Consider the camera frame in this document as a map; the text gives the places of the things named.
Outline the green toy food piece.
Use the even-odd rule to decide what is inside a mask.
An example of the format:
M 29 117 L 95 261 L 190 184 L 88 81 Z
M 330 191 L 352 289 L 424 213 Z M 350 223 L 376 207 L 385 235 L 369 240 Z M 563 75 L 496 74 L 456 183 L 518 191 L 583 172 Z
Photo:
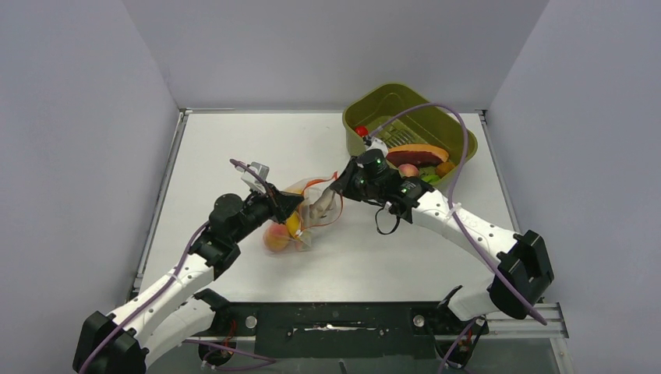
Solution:
M 438 175 L 423 175 L 421 179 L 426 183 L 434 185 L 441 180 L 441 177 Z

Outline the olive green plastic bin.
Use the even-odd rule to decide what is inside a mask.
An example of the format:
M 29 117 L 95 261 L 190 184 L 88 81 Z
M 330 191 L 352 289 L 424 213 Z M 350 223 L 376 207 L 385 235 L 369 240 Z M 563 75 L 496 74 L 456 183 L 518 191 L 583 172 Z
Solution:
M 454 113 L 430 105 L 401 114 L 427 102 L 406 85 L 387 83 L 350 104 L 342 115 L 348 154 L 357 156 L 366 150 L 357 128 L 362 126 L 366 132 L 371 132 L 386 124 L 376 138 L 383 140 L 389 148 L 429 144 L 447 151 L 452 164 L 459 164 L 463 152 L 469 161 L 477 151 L 477 140 L 471 130 L 463 131 Z

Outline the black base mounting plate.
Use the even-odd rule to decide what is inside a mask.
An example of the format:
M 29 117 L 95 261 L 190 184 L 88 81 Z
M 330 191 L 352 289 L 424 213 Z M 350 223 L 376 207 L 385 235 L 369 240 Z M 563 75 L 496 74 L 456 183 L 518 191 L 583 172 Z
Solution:
M 489 325 L 455 317 L 445 302 L 229 302 L 201 337 L 252 341 L 268 358 L 442 358 L 468 363 Z

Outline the peach fruit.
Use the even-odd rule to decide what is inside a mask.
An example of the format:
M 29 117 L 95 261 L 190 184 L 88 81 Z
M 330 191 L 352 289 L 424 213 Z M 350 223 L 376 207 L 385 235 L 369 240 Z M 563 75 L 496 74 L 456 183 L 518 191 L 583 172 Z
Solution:
M 290 238 L 285 224 L 272 223 L 263 233 L 263 245 L 270 252 L 282 252 L 288 247 Z

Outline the grey fish toy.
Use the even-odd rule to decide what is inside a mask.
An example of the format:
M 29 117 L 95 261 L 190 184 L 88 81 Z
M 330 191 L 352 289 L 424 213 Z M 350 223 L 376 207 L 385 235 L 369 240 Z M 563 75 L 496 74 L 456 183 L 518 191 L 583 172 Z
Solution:
M 307 228 L 327 226 L 339 217 L 338 195 L 328 188 L 312 187 L 306 190 L 306 203 L 303 218 Z

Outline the red chili pepper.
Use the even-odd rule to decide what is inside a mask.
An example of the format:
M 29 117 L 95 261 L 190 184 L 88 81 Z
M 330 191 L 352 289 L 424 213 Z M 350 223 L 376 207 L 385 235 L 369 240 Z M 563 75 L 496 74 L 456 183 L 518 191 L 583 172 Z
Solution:
M 365 137 L 369 135 L 369 130 L 365 126 L 356 126 L 354 130 L 358 136 Z

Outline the brown kiwi fruit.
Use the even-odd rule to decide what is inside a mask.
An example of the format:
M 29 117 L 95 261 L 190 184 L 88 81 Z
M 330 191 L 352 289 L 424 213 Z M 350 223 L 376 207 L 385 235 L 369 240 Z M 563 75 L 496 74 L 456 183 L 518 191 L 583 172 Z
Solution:
M 451 161 L 446 161 L 436 166 L 435 173 L 440 178 L 444 178 L 446 175 L 450 174 L 455 168 L 456 168 L 455 163 Z

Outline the small pink peach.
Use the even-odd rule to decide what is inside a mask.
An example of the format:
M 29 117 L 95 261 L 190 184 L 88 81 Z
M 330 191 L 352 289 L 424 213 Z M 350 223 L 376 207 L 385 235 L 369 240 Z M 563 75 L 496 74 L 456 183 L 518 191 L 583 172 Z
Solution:
M 419 169 L 414 164 L 401 164 L 398 171 L 403 177 L 419 177 Z

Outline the clear zip bag orange zipper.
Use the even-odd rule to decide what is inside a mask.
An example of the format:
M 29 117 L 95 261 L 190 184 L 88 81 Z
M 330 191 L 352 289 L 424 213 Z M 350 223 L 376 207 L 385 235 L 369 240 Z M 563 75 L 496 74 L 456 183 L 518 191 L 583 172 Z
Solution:
M 341 216 L 344 198 L 330 189 L 338 179 L 335 171 L 327 177 L 304 178 L 285 189 L 303 196 L 292 215 L 283 224 L 270 223 L 263 233 L 264 248 L 272 253 L 311 249 L 313 236 Z

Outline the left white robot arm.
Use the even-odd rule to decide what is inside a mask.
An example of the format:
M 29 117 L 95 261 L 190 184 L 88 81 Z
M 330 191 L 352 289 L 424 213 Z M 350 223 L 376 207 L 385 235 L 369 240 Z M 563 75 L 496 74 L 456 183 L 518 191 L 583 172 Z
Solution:
M 208 289 L 238 258 L 239 243 L 267 221 L 285 222 L 301 194 L 272 187 L 245 199 L 217 198 L 177 265 L 107 315 L 94 312 L 80 333 L 72 367 L 77 373 L 145 373 L 162 355 L 209 329 L 228 301 Z

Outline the yellow banana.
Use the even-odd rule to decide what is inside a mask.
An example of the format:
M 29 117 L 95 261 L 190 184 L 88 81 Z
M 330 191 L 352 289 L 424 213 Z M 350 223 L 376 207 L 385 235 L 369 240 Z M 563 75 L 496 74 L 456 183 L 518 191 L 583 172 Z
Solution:
M 292 215 L 285 221 L 285 227 L 291 238 L 299 240 L 302 234 L 302 221 L 298 211 L 292 213 Z

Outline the papaya slice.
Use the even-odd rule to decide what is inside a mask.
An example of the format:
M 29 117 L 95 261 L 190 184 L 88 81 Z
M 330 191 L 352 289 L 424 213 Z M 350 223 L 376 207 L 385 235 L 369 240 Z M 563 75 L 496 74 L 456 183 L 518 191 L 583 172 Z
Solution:
M 405 144 L 388 150 L 387 161 L 395 167 L 412 164 L 416 167 L 436 167 L 446 162 L 450 154 L 443 148 L 429 144 Z

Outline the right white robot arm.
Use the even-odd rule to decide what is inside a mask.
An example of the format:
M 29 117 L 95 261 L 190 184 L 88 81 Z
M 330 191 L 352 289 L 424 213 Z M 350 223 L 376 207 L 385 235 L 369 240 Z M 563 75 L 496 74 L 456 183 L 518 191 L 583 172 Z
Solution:
M 554 274 L 543 237 L 501 228 L 454 203 L 418 177 L 403 177 L 386 165 L 380 150 L 352 157 L 330 190 L 356 202 L 380 206 L 415 226 L 429 229 L 480 260 L 493 277 L 455 288 L 438 312 L 443 329 L 456 333 L 470 319 L 502 312 L 513 319 L 547 321 L 535 303 Z

